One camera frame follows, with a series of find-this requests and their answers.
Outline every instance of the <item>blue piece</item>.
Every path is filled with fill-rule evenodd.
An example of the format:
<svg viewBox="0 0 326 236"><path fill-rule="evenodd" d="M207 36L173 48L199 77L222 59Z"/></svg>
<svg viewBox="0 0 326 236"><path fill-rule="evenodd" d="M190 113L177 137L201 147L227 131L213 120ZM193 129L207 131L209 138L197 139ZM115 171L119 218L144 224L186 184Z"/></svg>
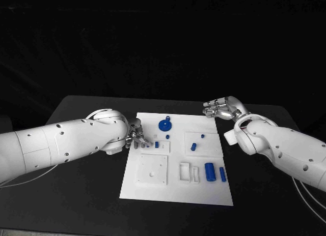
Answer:
<svg viewBox="0 0 326 236"><path fill-rule="evenodd" d="M224 182L226 179L224 179L224 169L223 169L223 167L219 167L219 173L220 173L222 182Z"/></svg>
<svg viewBox="0 0 326 236"><path fill-rule="evenodd" d="M209 182L216 181L214 168L211 163L204 163L204 174Z"/></svg>
<svg viewBox="0 0 326 236"><path fill-rule="evenodd" d="M168 116L164 118L164 120L160 121L158 129L161 131L168 131L171 129L171 122L170 122L170 117Z"/></svg>
<svg viewBox="0 0 326 236"><path fill-rule="evenodd" d="M193 145L191 145L191 151L194 151L196 150L196 143L193 143Z"/></svg>

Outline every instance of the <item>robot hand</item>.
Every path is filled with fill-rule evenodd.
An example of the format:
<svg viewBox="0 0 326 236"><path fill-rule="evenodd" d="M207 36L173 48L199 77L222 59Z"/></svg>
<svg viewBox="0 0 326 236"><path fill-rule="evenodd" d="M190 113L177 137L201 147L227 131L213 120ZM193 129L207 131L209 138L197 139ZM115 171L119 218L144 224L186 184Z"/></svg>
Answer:
<svg viewBox="0 0 326 236"><path fill-rule="evenodd" d="M204 102L203 106L206 107L203 114L207 118L219 117L226 120L232 119L236 122L242 116L249 114L243 104L233 96Z"/></svg>
<svg viewBox="0 0 326 236"><path fill-rule="evenodd" d="M129 131L125 139L125 148L129 148L131 142L134 145L134 149L138 148L138 143L141 148L152 145L152 143L144 139L142 128L139 123L141 121L138 118L128 120Z"/></svg>

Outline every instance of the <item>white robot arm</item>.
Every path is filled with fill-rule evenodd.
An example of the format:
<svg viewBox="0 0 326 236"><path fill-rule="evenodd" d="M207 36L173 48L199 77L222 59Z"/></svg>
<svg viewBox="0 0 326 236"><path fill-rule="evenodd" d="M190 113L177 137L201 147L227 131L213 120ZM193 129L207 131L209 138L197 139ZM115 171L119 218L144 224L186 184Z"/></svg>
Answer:
<svg viewBox="0 0 326 236"><path fill-rule="evenodd" d="M209 118L232 119L224 133L229 145L239 144L248 155L265 155L272 165L291 177L326 191L326 143L308 135L278 127L263 116L250 114L229 96L203 103Z"/></svg>
<svg viewBox="0 0 326 236"><path fill-rule="evenodd" d="M142 136L139 119L128 122L112 109L90 115L93 119L76 119L0 134L0 184L99 150L112 155L122 146L129 147L132 140L134 148L138 143L141 147L151 146Z"/></svg>

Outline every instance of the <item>table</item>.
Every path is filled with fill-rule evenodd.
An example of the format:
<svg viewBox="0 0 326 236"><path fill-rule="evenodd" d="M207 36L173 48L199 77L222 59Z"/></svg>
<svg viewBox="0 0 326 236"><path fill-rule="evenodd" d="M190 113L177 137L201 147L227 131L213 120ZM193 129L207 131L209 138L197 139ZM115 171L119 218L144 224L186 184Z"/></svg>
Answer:
<svg viewBox="0 0 326 236"><path fill-rule="evenodd" d="M102 108L126 118L137 112L203 115L201 102L67 96L46 124L83 118ZM249 105L252 113L296 130L279 106ZM119 199L128 150L103 152L60 164L27 184L0 191L0 228L101 236L326 235L296 194L292 181L265 156L229 146L233 122L216 119L233 206ZM37 170L18 178L34 177Z"/></svg>

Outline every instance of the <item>black curtain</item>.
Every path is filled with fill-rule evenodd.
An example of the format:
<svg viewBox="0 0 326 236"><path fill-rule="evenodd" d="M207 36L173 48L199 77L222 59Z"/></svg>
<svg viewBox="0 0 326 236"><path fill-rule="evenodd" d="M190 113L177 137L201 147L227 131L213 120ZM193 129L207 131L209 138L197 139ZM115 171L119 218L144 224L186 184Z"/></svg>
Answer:
<svg viewBox="0 0 326 236"><path fill-rule="evenodd" d="M284 106L326 141L326 7L296 3L0 6L0 113L23 129L46 123L66 95L232 95Z"/></svg>

